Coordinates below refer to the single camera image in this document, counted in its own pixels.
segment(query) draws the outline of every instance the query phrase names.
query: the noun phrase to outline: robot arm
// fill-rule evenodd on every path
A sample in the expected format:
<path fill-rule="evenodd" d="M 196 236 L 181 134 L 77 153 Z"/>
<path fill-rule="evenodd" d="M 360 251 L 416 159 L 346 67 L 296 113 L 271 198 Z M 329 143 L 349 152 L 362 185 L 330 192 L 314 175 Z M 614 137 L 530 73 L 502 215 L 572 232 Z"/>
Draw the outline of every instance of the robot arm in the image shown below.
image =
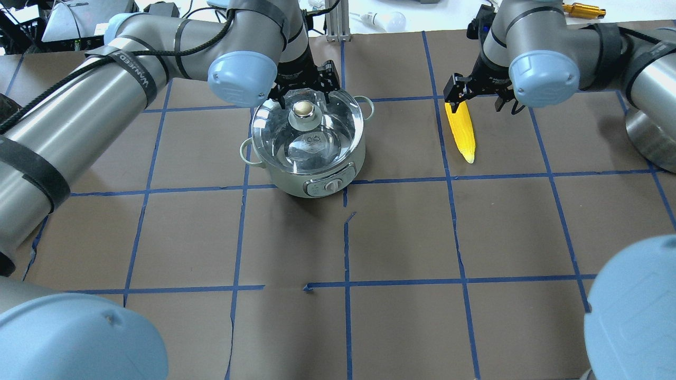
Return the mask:
<path fill-rule="evenodd" d="M 14 271 L 19 244 L 171 78 L 206 80 L 243 107 L 297 87 L 339 86 L 332 62 L 314 65 L 296 0 L 232 0 L 225 26 L 117 15 L 105 42 L 72 80 L 0 126 L 0 275 Z"/>
<path fill-rule="evenodd" d="M 674 77 L 676 30 L 636 32 L 615 24 L 569 29 L 560 1 L 504 0 L 495 15 L 482 7 L 468 37 L 481 37 L 481 54 L 470 76 L 456 73 L 444 89 L 453 110 L 483 94 L 497 94 L 500 111 L 513 99 L 543 107 L 578 90 L 620 89 L 655 121 L 673 123 L 676 116 L 673 107 L 654 101 L 675 98 L 674 80 L 656 77 Z"/>

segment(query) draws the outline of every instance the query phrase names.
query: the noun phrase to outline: light blue joint cover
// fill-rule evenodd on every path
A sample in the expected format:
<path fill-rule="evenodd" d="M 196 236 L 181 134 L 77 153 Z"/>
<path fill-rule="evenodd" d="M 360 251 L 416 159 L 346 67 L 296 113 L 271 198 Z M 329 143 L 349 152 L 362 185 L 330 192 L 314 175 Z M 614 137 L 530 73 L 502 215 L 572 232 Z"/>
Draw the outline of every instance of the light blue joint cover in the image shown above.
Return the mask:
<path fill-rule="evenodd" d="M 221 99 L 241 107 L 258 107 L 268 99 L 277 65 L 255 51 L 231 51 L 209 66 L 209 88 Z"/>
<path fill-rule="evenodd" d="M 115 36 L 118 34 L 118 29 L 120 26 L 131 16 L 135 16 L 137 14 L 143 14 L 143 12 L 136 12 L 132 14 L 116 14 L 115 16 L 111 17 L 110 21 L 108 22 L 108 29 L 106 29 L 105 33 L 103 34 L 103 43 L 108 45 L 111 41 L 113 41 Z"/>
<path fill-rule="evenodd" d="M 559 104 L 573 96 L 580 85 L 575 62 L 551 50 L 528 51 L 509 65 L 514 95 L 529 107 Z"/>
<path fill-rule="evenodd" d="M 230 7 L 230 0 L 207 0 L 210 7 L 228 8 Z"/>
<path fill-rule="evenodd" d="M 35 298 L 0 314 L 2 379 L 166 379 L 166 349 L 140 314 L 89 294 Z"/>
<path fill-rule="evenodd" d="M 676 235 L 620 251 L 588 299 L 585 344 L 598 380 L 676 379 Z"/>

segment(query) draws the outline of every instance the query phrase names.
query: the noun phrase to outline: yellow object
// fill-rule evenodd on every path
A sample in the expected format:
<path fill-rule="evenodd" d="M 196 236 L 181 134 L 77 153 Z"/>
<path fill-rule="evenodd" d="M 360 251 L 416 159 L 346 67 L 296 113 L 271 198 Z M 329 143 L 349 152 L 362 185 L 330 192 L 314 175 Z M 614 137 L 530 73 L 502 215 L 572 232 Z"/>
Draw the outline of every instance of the yellow object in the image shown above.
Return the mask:
<path fill-rule="evenodd" d="M 458 110 L 454 114 L 449 103 L 444 103 L 448 123 L 451 124 L 451 132 L 456 146 L 462 154 L 462 157 L 470 163 L 474 163 L 474 153 L 477 150 L 477 142 L 474 140 L 474 128 L 472 127 L 472 118 L 469 116 L 469 110 L 465 101 L 460 103 Z"/>
<path fill-rule="evenodd" d="M 606 10 L 600 9 L 595 5 L 586 5 L 581 3 L 573 3 L 572 5 L 563 5 L 563 10 L 570 13 L 571 17 L 577 18 L 603 18 L 606 16 Z"/>

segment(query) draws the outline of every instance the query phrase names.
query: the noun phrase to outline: rice cooker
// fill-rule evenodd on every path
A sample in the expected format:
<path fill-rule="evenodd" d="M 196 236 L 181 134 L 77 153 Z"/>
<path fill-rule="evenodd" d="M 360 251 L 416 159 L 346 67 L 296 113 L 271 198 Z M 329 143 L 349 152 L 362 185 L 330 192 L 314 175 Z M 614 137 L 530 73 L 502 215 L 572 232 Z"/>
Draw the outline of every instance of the rice cooker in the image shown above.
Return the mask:
<path fill-rule="evenodd" d="M 355 98 L 371 107 L 364 119 Z M 373 116 L 373 102 L 352 97 L 344 90 L 327 96 L 298 89 L 284 96 L 286 107 L 271 99 L 251 119 L 251 137 L 240 146 L 240 157 L 267 169 L 273 185 L 297 197 L 318 198 L 350 184 L 364 163 L 364 122 Z M 247 159 L 252 146 L 259 162 Z"/>

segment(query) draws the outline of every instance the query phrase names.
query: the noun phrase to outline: metal bracket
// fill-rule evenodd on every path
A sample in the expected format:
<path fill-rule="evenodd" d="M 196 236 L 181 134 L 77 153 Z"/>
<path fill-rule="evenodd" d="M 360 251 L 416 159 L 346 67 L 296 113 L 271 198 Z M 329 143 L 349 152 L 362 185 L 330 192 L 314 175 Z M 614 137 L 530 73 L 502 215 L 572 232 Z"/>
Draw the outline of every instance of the metal bracket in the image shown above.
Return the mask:
<path fill-rule="evenodd" d="M 332 6 L 338 0 L 327 0 L 326 8 Z M 330 11 L 325 17 L 327 21 L 327 41 L 350 41 L 349 33 L 349 7 L 347 0 L 341 0 L 340 4 Z"/>

